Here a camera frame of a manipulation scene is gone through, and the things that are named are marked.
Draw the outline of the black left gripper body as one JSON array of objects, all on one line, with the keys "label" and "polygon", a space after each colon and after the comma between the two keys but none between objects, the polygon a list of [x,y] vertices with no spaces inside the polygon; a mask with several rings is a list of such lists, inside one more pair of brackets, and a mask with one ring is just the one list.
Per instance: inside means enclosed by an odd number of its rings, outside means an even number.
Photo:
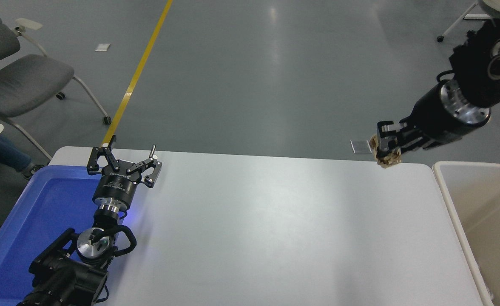
[{"label": "black left gripper body", "polygon": [[111,165],[102,167],[102,177],[92,196],[92,200],[96,205],[100,206],[106,204],[107,199],[115,199],[120,210],[128,210],[133,202],[142,175],[140,172],[132,172],[131,174],[126,172],[136,163],[123,159],[119,159],[118,162],[118,172]]}]

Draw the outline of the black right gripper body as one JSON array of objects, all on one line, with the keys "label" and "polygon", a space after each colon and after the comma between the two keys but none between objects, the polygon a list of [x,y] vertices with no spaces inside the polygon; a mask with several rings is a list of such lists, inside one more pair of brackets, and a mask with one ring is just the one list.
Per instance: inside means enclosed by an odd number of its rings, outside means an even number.
[{"label": "black right gripper body", "polygon": [[445,82],[439,82],[413,107],[411,126],[420,131],[420,147],[438,147],[459,141],[472,133],[474,126],[463,123],[451,115],[443,105],[441,90]]}]

